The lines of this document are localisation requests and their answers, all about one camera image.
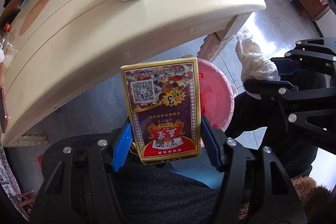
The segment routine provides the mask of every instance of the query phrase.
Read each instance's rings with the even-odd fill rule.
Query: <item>pink phone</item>
[[[5,95],[4,95],[3,86],[1,86],[0,89],[1,89],[0,125],[1,125],[2,133],[5,133],[8,116],[7,116],[7,111],[6,111]]]

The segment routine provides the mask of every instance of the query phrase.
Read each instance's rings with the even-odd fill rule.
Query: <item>cream tabletop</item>
[[[187,41],[224,29],[264,0],[30,0],[7,35],[1,145],[82,92]]]

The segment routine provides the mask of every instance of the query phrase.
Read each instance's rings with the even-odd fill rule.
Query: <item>white cloth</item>
[[[280,76],[277,66],[266,58],[259,45],[253,40],[248,30],[237,33],[236,53],[243,69],[241,70],[241,81],[247,79],[279,81]],[[259,94],[246,93],[253,98],[261,99]]]

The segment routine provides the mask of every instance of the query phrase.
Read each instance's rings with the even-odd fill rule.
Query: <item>red cap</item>
[[[9,31],[11,30],[11,28],[12,28],[12,26],[9,25],[8,23],[6,23],[6,25],[5,25],[5,27],[4,27],[4,30],[5,30],[6,32],[9,32]]]

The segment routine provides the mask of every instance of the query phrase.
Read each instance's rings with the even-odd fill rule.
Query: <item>playing card box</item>
[[[143,164],[198,157],[201,115],[196,58],[121,67],[126,104]]]

